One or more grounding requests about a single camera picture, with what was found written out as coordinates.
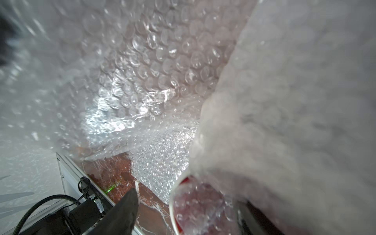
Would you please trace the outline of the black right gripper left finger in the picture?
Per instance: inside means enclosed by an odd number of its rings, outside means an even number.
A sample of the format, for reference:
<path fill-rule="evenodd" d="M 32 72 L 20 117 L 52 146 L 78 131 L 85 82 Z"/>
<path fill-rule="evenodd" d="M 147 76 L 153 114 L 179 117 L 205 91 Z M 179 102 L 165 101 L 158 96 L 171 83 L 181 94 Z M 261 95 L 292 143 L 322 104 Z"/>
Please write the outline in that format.
<path fill-rule="evenodd" d="M 131 235 L 134 229 L 139 199 L 136 189 L 131 188 L 115 205 L 100 190 L 93 188 L 88 199 L 93 209 L 86 213 L 90 219 L 86 235 Z"/>

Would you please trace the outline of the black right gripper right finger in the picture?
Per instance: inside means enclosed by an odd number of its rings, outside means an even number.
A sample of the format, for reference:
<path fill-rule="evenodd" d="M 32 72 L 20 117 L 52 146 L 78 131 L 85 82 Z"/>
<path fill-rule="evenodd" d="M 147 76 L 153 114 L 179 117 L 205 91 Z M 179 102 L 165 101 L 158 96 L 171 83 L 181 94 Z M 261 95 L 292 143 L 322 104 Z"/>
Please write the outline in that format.
<path fill-rule="evenodd" d="M 249 201 L 238 201 L 238 219 L 242 235 L 283 235 L 283 233 Z"/>

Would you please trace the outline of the white mug red inside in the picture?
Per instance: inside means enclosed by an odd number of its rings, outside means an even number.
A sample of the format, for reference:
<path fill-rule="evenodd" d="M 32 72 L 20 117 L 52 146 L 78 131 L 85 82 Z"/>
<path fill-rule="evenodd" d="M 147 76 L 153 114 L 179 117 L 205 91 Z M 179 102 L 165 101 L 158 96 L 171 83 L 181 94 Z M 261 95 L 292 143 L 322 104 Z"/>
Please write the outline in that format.
<path fill-rule="evenodd" d="M 169 213 L 176 235 L 240 235 L 232 199 L 184 172 L 175 183 Z"/>

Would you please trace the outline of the clear bubble wrap sheet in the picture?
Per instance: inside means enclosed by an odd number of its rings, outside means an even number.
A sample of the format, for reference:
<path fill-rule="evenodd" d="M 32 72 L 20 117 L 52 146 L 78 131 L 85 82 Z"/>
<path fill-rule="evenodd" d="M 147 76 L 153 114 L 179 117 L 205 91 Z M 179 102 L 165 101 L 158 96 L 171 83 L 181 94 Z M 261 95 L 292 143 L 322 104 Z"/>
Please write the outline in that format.
<path fill-rule="evenodd" d="M 285 234 L 376 232 L 375 1 L 1 1 L 1 175 L 31 204 L 55 152 L 190 234 L 249 201 Z M 206 216 L 197 206 L 206 204 Z"/>

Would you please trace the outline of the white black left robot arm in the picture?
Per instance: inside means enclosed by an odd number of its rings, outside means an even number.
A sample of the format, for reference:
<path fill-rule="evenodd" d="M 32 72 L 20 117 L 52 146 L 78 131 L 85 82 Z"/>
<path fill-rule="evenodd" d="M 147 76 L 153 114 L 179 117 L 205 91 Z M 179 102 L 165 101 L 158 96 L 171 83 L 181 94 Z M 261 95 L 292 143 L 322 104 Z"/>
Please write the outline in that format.
<path fill-rule="evenodd" d="M 14 235 L 83 235 L 104 217 L 104 206 L 95 194 L 90 194 L 92 182 L 87 177 L 80 178 L 77 184 L 82 195 L 75 199 L 65 194 L 56 194 L 34 204 L 23 215 L 14 228 Z M 70 204 L 57 211 L 43 216 L 41 219 L 23 229 L 27 220 L 42 205 L 53 200 L 66 200 Z"/>

